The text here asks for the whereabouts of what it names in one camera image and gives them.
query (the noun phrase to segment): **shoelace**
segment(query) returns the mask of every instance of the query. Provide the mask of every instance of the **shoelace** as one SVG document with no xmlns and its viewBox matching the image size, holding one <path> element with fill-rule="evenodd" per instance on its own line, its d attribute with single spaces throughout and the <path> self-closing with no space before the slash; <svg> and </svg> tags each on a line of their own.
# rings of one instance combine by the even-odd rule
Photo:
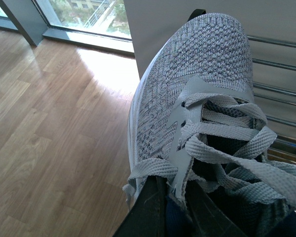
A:
<svg viewBox="0 0 296 237">
<path fill-rule="evenodd" d="M 208 100 L 221 108 L 237 109 L 246 116 L 234 118 L 207 110 L 204 104 Z M 186 109 L 195 103 L 203 104 L 202 117 L 205 120 L 198 123 L 190 120 L 185 122 L 178 148 L 185 148 L 194 159 L 213 164 L 217 181 L 207 181 L 196 175 L 192 169 L 189 170 L 187 179 L 196 180 L 207 193 L 223 186 L 229 195 L 241 196 L 250 203 L 270 204 L 278 199 L 286 199 L 289 205 L 296 207 L 296 165 L 267 159 L 266 150 L 276 139 L 276 134 L 266 126 L 267 119 L 261 109 L 251 103 L 238 104 L 231 96 L 222 94 L 193 94 L 185 100 Z M 252 119 L 255 121 L 255 128 L 249 126 Z M 231 156 L 208 146 L 206 135 L 248 143 Z M 259 155 L 262 162 L 255 160 Z M 238 167 L 229 171 L 231 164 Z M 129 184 L 123 187 L 128 205 L 130 206 L 131 197 L 136 192 L 136 179 L 157 175 L 171 181 L 177 172 L 178 169 L 164 159 L 148 158 L 139 162 L 128 178 Z M 260 182 L 248 182 L 253 179 Z"/>
</svg>

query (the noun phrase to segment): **knit fabric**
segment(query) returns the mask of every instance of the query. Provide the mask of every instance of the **knit fabric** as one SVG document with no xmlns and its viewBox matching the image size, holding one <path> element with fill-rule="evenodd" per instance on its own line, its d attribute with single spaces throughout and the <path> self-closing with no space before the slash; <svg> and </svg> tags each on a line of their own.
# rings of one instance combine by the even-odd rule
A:
<svg viewBox="0 0 296 237">
<path fill-rule="evenodd" d="M 252 90 L 252 59 L 248 39 L 231 16 L 211 13 L 180 28 L 157 58 L 144 89 L 137 124 L 139 160 L 167 159 L 176 124 L 165 128 L 172 106 L 193 75 L 237 91 Z"/>
</svg>

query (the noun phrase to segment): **railing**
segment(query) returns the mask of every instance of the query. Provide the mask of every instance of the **railing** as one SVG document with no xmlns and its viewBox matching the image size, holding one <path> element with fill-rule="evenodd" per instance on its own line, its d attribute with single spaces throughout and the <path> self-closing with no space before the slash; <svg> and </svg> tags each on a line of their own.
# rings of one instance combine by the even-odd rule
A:
<svg viewBox="0 0 296 237">
<path fill-rule="evenodd" d="M 99 18 L 103 15 L 105 10 L 110 5 L 108 0 L 96 1 L 96 2 L 100 2 L 101 4 L 94 11 L 94 13 L 90 16 L 90 18 L 86 21 L 86 23 L 83 25 L 84 28 L 90 28 L 90 27 L 94 26 L 95 23 L 99 20 Z"/>
<path fill-rule="evenodd" d="M 296 48 L 296 42 L 280 41 L 280 40 L 276 40 L 276 39 L 258 38 L 258 37 L 254 37 L 254 36 L 248 36 L 248 39 L 251 41 L 258 41 L 258 42 L 262 42 L 262 43 L 269 43 L 269 44 L 275 44 L 275 45 L 280 45 L 280 46 L 285 46 L 285 47 Z M 266 66 L 296 71 L 296 66 L 293 66 L 293 65 L 275 63 L 275 62 L 270 62 L 270 61 L 255 59 L 255 58 L 253 58 L 252 61 L 256 64 L 263 64 Z M 296 91 L 292 91 L 289 89 L 279 88 L 279 87 L 270 86 L 270 85 L 257 83 L 257 82 L 254 83 L 254 88 L 270 91 L 272 93 L 281 94 L 284 96 L 291 96 L 292 98 L 293 97 L 296 98 Z M 287 104 L 287 105 L 296 107 L 296 102 L 289 101 L 287 99 L 275 98 L 275 97 L 272 97 L 269 95 L 263 95 L 263 94 L 259 94 L 259 93 L 255 93 L 255 97 L 259 97 L 262 99 L 275 101 L 275 102 L 279 102 L 282 104 Z M 269 121 L 296 128 L 296 121 L 290 121 L 287 119 L 278 118 L 277 116 L 274 116 L 274 115 L 272 115 L 272 116 L 268 115 L 267 118 Z M 281 160 L 285 160 L 286 162 L 296 164 L 296 138 L 291 137 L 289 134 L 280 134 L 278 136 L 278 139 L 271 146 L 270 152 L 271 152 L 271 156 L 275 159 L 281 159 Z"/>
</svg>

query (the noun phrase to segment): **shoe tongue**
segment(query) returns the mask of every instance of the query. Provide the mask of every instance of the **shoe tongue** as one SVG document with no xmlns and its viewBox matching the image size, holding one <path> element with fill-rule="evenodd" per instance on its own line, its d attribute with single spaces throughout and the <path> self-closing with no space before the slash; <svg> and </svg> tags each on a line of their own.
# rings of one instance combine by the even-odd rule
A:
<svg viewBox="0 0 296 237">
<path fill-rule="evenodd" d="M 207 101 L 206 104 L 204 105 L 204 108 L 217 113 L 228 115 L 233 118 L 246 116 L 246 114 L 244 114 L 240 110 L 233 109 L 233 108 L 220 107 L 211 101 Z M 250 122 L 249 127 L 253 128 L 253 121 Z M 229 155 L 235 154 L 236 151 L 238 151 L 241 147 L 243 147 L 245 144 L 248 143 L 247 141 L 240 141 L 236 139 L 217 137 L 212 135 L 207 135 L 207 142 L 208 142 L 207 144 L 208 146 L 213 147 L 216 150 L 219 150 Z"/>
</svg>

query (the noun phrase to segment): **shoe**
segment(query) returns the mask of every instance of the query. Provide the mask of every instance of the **shoe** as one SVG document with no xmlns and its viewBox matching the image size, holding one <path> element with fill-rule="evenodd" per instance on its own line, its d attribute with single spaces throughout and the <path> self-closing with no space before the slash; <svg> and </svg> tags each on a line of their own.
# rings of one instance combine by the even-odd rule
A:
<svg viewBox="0 0 296 237">
<path fill-rule="evenodd" d="M 203 191 L 247 236 L 266 236 L 296 207 L 296 166 L 267 159 L 276 134 L 254 104 L 252 79 L 241 24 L 218 13 L 187 22 L 146 70 L 130 110 L 123 190 L 130 205 L 148 176 L 167 179 L 168 236 L 186 226 L 173 213 L 200 229 L 191 195 Z"/>
</svg>

